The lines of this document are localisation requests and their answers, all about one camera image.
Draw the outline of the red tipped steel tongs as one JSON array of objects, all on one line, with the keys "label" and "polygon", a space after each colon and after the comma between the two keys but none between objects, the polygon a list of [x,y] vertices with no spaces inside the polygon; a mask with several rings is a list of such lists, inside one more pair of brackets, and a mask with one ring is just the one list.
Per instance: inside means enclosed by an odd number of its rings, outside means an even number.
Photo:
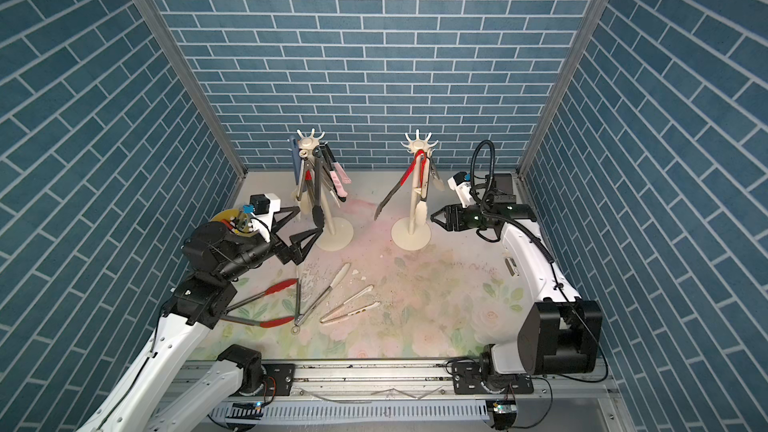
[{"label": "red tipped steel tongs", "polygon": [[286,324],[292,324],[297,316],[295,301],[287,301],[287,309],[279,316],[280,311],[276,300],[270,297],[283,292],[286,289],[297,287],[298,279],[290,278],[273,285],[254,295],[248,296],[225,309],[221,319],[249,327],[262,329],[276,328]]}]

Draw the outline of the cream utensil rack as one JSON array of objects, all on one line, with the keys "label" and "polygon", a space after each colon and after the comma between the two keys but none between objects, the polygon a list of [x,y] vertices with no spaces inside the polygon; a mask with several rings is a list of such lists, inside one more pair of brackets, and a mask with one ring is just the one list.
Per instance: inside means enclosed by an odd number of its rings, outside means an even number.
[{"label": "cream utensil rack", "polygon": [[[417,129],[413,137],[406,135],[406,140],[402,145],[412,153],[412,157],[417,151],[423,150],[431,156],[432,150],[437,145],[436,141],[431,140],[432,133],[421,136]],[[415,207],[419,198],[420,184],[417,182],[419,169],[416,169],[408,178],[411,179],[410,186],[410,206],[409,215],[399,219],[391,229],[391,236],[394,243],[406,251],[417,251],[426,247],[431,239],[431,230],[429,225],[417,226],[415,224]]]},{"label": "cream utensil rack", "polygon": [[340,251],[350,244],[354,231],[347,219],[333,215],[331,205],[341,207],[347,200],[345,185],[351,179],[323,140],[324,132],[317,134],[312,129],[305,134],[297,130],[296,134],[290,139],[296,182],[294,200],[302,213],[322,220],[323,231],[317,245],[324,251]]}]

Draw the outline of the blue cream tongs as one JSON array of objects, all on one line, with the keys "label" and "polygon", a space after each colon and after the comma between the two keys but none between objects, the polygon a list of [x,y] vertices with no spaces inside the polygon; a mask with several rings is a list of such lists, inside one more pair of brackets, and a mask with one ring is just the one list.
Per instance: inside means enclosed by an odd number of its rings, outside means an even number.
[{"label": "blue cream tongs", "polygon": [[300,180],[301,165],[302,165],[302,159],[300,157],[300,148],[298,146],[298,140],[296,137],[290,137],[289,143],[290,143],[290,157],[292,161],[295,184],[298,185]]}]

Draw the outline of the steel tongs white tips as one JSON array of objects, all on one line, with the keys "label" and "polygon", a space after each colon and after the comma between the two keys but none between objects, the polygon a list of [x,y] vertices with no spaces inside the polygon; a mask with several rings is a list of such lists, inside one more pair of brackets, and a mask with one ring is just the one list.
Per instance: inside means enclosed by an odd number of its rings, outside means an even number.
[{"label": "steel tongs white tips", "polygon": [[303,313],[299,313],[297,315],[297,317],[294,320],[294,325],[291,328],[291,333],[293,335],[298,335],[300,333],[301,325],[307,320],[309,315],[320,305],[320,303],[333,291],[333,289],[340,284],[340,282],[348,273],[350,267],[351,267],[351,264],[349,262],[344,263],[342,267],[339,269],[339,271],[336,273],[333,280],[328,284],[328,286],[314,299],[314,301],[309,305],[309,307]]}]

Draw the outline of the small grey clip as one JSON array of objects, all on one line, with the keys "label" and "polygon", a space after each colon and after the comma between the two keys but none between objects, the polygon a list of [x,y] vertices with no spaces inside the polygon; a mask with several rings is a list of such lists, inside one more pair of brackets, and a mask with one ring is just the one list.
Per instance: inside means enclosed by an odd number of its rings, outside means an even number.
[{"label": "small grey clip", "polygon": [[516,264],[511,257],[505,257],[504,264],[512,277],[516,277],[518,275]]}]

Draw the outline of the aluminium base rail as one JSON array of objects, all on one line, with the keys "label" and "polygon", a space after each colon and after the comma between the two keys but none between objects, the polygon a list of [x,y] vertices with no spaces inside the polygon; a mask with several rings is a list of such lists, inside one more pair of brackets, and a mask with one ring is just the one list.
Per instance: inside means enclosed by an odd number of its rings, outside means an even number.
[{"label": "aluminium base rail", "polygon": [[218,431],[418,421],[470,421],[513,431],[631,428],[610,381],[484,380],[468,359],[267,360],[263,367],[266,391],[225,398],[203,421]]}]

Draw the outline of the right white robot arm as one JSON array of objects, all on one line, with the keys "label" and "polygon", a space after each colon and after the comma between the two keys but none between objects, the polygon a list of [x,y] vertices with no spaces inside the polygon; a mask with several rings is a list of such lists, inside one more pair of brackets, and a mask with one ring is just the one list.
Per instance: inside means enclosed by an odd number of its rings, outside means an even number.
[{"label": "right white robot arm", "polygon": [[479,177],[474,168],[455,174],[449,186],[458,203],[430,217],[447,232],[473,231],[501,245],[512,275],[522,279],[532,298],[515,337],[487,345],[479,355],[481,383],[493,393],[510,392],[512,381],[523,375],[556,375],[585,383],[603,355],[601,308],[568,282],[544,244],[532,207],[516,201],[510,175],[494,170],[494,143],[481,141],[471,158],[476,160],[482,151],[489,155],[487,174]]}]

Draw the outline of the black steel tongs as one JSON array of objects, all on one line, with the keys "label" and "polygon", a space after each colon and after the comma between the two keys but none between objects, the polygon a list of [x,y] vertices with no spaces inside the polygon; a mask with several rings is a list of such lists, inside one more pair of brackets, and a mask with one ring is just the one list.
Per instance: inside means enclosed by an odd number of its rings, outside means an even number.
[{"label": "black steel tongs", "polygon": [[312,191],[314,202],[310,207],[314,225],[319,228],[325,227],[325,213],[322,206],[322,193],[324,192],[326,182],[330,178],[328,163],[323,155],[321,145],[318,145],[309,153],[312,160]]}]

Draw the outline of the small white tongs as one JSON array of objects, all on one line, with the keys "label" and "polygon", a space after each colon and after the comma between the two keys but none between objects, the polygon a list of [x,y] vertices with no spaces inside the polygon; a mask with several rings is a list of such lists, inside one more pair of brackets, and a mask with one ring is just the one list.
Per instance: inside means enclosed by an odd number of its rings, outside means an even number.
[{"label": "small white tongs", "polygon": [[340,305],[338,305],[337,307],[335,307],[334,309],[326,313],[324,316],[322,316],[320,319],[320,324],[331,325],[331,324],[340,323],[352,317],[360,315],[364,312],[368,312],[379,307],[381,305],[381,302],[378,300],[374,300],[368,304],[352,309],[352,306],[356,301],[359,301],[361,298],[364,298],[365,296],[370,295],[373,292],[374,288],[375,288],[374,285],[369,284],[368,286],[359,290],[354,295],[348,297]]}]

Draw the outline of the steel tongs cream tips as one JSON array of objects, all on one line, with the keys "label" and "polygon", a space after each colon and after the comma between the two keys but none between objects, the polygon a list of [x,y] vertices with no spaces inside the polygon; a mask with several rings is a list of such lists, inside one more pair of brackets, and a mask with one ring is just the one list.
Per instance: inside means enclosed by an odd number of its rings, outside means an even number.
[{"label": "steel tongs cream tips", "polygon": [[304,152],[300,153],[300,157],[302,159],[301,174],[299,184],[294,191],[294,199],[302,207],[311,207],[314,202],[312,184],[307,187],[304,182],[304,176],[307,170],[312,172],[312,160]]}]

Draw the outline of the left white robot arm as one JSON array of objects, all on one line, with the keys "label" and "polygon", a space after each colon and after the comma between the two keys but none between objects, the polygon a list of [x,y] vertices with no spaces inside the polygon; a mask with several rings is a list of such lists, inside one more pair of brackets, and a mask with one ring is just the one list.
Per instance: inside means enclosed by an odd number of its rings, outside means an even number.
[{"label": "left white robot arm", "polygon": [[234,393],[256,393],[264,385],[259,352],[227,347],[191,389],[165,410],[158,404],[190,354],[223,320],[237,290],[235,281],[271,258],[301,264],[323,233],[321,209],[313,212],[313,228],[279,237],[298,207],[258,207],[252,236],[234,233],[221,221],[197,227],[184,243],[190,274],[176,287],[159,312],[155,330],[137,358],[96,411],[84,431],[190,431],[220,402]]}]

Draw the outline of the yellow cup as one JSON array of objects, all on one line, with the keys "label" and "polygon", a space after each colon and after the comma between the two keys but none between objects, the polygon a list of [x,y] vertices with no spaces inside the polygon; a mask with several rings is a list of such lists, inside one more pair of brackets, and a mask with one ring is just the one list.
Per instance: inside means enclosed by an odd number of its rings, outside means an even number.
[{"label": "yellow cup", "polygon": [[241,209],[227,209],[216,214],[212,221],[223,223],[230,232],[236,235],[245,236],[247,233],[246,219],[247,217]]}]

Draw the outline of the steel tongs cream ends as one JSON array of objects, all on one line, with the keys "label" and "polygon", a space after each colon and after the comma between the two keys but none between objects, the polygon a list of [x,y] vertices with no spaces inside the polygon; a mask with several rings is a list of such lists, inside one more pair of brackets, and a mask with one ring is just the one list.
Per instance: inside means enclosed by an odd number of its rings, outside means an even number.
[{"label": "steel tongs cream ends", "polygon": [[423,226],[427,222],[428,206],[427,199],[430,191],[430,184],[434,180],[436,182],[437,189],[442,191],[445,188],[444,182],[440,177],[437,167],[433,164],[431,156],[429,154],[424,155],[423,164],[421,166],[421,180],[419,188],[419,198],[417,199],[415,207],[415,224],[417,226]]}]

